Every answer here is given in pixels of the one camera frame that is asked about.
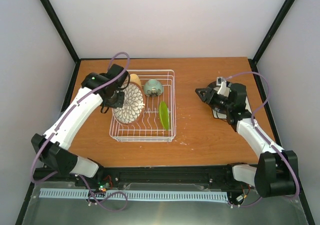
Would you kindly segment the brown rimmed patterned plate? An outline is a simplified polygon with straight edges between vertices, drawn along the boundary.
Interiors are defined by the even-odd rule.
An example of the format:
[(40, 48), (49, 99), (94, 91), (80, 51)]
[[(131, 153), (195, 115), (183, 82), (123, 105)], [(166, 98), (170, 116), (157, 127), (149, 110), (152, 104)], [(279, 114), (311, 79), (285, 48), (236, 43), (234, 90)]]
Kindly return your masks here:
[(145, 100), (142, 87), (130, 82), (124, 89), (123, 106), (112, 109), (113, 117), (121, 125), (130, 126), (137, 123), (145, 110)]

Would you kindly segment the black rimmed cream plate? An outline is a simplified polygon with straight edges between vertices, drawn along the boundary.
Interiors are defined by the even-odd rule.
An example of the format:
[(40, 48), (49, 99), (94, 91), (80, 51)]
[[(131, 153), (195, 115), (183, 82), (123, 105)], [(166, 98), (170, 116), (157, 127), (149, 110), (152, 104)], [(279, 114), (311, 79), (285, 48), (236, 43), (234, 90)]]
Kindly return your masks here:
[[(229, 96), (229, 93), (230, 93), (230, 86), (231, 86), (231, 82), (230, 81), (227, 81), (226, 82), (226, 88), (224, 90), (224, 93), (222, 94), (223, 96), (225, 97), (228, 97)], [(220, 86), (217, 85), (217, 82), (214, 81), (212, 83), (210, 83), (208, 85), (208, 87), (210, 88), (213, 88), (215, 91), (219, 91), (220, 89)], [(222, 111), (221, 109), (218, 109), (218, 108), (212, 108), (212, 114), (213, 114), (213, 117), (216, 118), (216, 119), (226, 119), (227, 116), (226, 116), (226, 113), (224, 111)]]

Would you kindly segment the yellow ceramic mug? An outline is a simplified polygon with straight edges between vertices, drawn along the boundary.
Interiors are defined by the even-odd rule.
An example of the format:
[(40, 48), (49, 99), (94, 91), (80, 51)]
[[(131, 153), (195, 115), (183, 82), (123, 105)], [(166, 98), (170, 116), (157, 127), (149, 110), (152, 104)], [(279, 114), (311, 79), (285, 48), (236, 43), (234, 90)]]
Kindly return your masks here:
[(142, 87), (141, 80), (140, 80), (139, 76), (135, 73), (130, 74), (130, 82), (135, 83), (135, 84), (139, 85), (140, 87)]

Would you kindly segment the pale green ceramic bowl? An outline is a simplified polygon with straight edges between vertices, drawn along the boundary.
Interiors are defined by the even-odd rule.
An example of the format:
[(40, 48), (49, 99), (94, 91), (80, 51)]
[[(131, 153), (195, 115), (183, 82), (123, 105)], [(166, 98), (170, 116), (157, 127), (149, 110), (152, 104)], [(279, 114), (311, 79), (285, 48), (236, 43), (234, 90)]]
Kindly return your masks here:
[(145, 82), (143, 91), (147, 97), (159, 97), (164, 92), (164, 86), (157, 79), (149, 79)]

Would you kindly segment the lime green plate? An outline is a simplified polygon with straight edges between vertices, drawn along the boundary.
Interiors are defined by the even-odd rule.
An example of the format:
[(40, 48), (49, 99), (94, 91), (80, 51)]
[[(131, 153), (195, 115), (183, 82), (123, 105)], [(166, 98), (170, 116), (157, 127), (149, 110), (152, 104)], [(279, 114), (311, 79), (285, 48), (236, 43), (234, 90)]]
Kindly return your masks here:
[(162, 127), (168, 131), (170, 129), (170, 114), (167, 104), (161, 101), (158, 106), (158, 115)]

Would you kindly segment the white wire dish rack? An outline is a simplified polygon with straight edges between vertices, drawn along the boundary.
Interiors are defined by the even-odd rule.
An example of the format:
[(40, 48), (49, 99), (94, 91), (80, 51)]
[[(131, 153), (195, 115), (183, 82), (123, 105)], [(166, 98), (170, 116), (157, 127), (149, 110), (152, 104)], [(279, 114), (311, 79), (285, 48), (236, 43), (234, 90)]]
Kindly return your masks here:
[[(132, 125), (124, 125), (111, 117), (109, 135), (118, 142), (172, 142), (176, 137), (176, 94), (175, 72), (172, 69), (130, 69), (144, 85), (155, 79), (163, 86), (163, 93), (158, 97), (146, 97), (145, 107), (140, 118)], [(165, 129), (160, 119), (160, 103), (167, 106), (169, 128)]]

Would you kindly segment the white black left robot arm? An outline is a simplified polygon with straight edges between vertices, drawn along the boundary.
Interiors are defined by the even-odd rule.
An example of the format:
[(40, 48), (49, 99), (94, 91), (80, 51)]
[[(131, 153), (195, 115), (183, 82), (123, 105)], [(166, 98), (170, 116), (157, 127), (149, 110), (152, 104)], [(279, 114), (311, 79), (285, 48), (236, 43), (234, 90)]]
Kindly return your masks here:
[(101, 185), (104, 180), (103, 166), (71, 153), (69, 149), (79, 129), (97, 107), (105, 114), (109, 108), (123, 106), (123, 84), (129, 81), (127, 70), (117, 64), (113, 64), (106, 73), (92, 72), (87, 75), (60, 118), (43, 135), (36, 133), (32, 137), (35, 160), (41, 161), (56, 174), (82, 175), (92, 186)]

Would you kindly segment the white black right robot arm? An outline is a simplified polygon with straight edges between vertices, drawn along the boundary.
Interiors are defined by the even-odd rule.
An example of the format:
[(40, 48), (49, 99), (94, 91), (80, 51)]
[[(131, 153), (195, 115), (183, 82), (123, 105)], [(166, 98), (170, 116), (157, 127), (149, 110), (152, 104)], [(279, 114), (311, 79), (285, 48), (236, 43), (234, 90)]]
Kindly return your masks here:
[(260, 127), (247, 109), (247, 89), (240, 83), (223, 81), (195, 93), (211, 109), (225, 114), (225, 120), (249, 144), (258, 158), (257, 166), (234, 163), (234, 180), (253, 186), (262, 198), (276, 196), (297, 197), (300, 193), (298, 157), (292, 150), (284, 150)]

